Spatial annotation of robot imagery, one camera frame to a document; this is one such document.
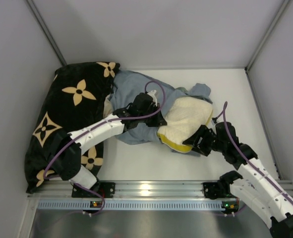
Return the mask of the white pillow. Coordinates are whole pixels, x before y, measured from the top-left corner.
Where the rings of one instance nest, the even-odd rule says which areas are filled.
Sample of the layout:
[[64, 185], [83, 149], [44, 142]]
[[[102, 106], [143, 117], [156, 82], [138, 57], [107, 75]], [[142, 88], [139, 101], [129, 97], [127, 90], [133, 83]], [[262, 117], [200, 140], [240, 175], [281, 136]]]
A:
[[159, 127], [157, 136], [172, 150], [189, 153], [192, 147], [183, 144], [201, 125], [208, 125], [213, 106], [202, 99], [186, 96], [177, 98], [164, 116], [167, 125]]

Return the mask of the blue pillow cover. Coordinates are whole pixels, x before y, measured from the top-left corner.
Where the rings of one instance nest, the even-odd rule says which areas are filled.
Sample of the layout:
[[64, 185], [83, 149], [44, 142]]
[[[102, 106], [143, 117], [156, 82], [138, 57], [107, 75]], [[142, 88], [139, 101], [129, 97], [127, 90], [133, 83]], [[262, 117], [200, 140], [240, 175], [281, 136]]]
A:
[[[164, 103], [161, 108], [163, 117], [168, 113], [174, 101], [180, 97], [194, 97], [202, 99], [212, 104], [209, 96], [211, 89], [206, 84], [195, 84], [190, 90], [183, 87], [174, 88], [169, 84], [156, 80], [148, 75], [144, 75], [133, 71], [120, 71], [114, 79], [113, 93], [110, 102], [113, 109], [119, 109], [133, 102], [135, 97], [149, 90], [157, 90], [157, 98], [160, 103]], [[128, 145], [137, 145], [148, 142], [162, 143], [157, 136], [159, 127], [148, 127], [141, 123], [136, 128], [131, 129], [116, 138]], [[196, 152], [190, 151], [183, 153], [195, 156]]]

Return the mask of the patchwork green beige pillowcase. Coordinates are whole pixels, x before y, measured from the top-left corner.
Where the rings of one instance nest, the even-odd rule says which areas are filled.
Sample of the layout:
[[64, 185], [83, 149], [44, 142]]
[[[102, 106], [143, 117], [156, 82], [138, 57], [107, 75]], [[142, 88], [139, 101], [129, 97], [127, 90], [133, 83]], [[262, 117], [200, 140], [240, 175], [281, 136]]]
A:
[[111, 95], [109, 94], [104, 101], [104, 110], [103, 110], [103, 118], [106, 118], [113, 112], [113, 106], [110, 102]]

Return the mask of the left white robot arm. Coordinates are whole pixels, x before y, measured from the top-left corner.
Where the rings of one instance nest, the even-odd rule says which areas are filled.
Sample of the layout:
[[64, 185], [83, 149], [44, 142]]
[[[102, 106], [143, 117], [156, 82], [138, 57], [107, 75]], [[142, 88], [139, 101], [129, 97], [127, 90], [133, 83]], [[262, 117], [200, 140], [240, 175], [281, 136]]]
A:
[[97, 144], [141, 123], [148, 127], [166, 125], [156, 94], [156, 90], [140, 93], [132, 103], [95, 124], [72, 132], [58, 132], [47, 153], [49, 164], [46, 169], [54, 170], [62, 180], [77, 183], [86, 189], [94, 187], [98, 179], [90, 169], [85, 168], [81, 157]]

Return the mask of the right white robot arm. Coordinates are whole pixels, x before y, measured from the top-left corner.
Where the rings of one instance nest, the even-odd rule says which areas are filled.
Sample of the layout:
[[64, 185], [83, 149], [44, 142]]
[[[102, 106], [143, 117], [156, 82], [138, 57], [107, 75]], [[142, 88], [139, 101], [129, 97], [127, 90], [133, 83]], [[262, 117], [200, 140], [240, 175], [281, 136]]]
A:
[[293, 198], [267, 172], [255, 151], [239, 141], [230, 122], [217, 123], [215, 129], [201, 125], [183, 144], [204, 156], [219, 152], [234, 167], [216, 182], [204, 183], [205, 197], [236, 197], [262, 219], [272, 237], [293, 238]]

